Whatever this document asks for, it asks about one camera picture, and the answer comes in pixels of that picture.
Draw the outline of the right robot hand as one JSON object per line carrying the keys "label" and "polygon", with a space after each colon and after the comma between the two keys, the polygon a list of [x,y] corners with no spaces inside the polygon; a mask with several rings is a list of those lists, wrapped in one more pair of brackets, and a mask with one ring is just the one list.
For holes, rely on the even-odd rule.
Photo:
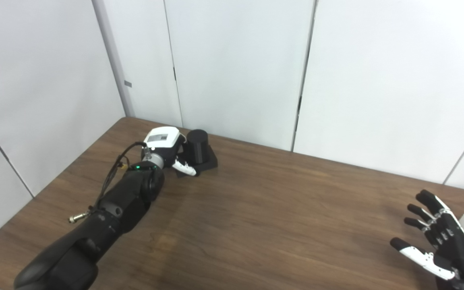
{"label": "right robot hand", "polygon": [[413,246],[398,237],[390,245],[435,276],[439,290],[464,290],[464,228],[453,211],[435,194],[425,189],[415,196],[422,204],[407,209],[419,219],[405,217],[404,223],[419,229],[433,252]]}

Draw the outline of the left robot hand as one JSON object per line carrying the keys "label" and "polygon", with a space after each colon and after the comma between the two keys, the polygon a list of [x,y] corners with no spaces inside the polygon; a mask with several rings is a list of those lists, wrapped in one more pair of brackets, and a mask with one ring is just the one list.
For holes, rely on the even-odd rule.
{"label": "left robot hand", "polygon": [[187,176],[198,176],[198,171],[185,159],[178,156],[187,143],[187,138],[177,127],[162,126],[152,129],[143,141],[141,159],[150,161],[162,169],[173,168]]}

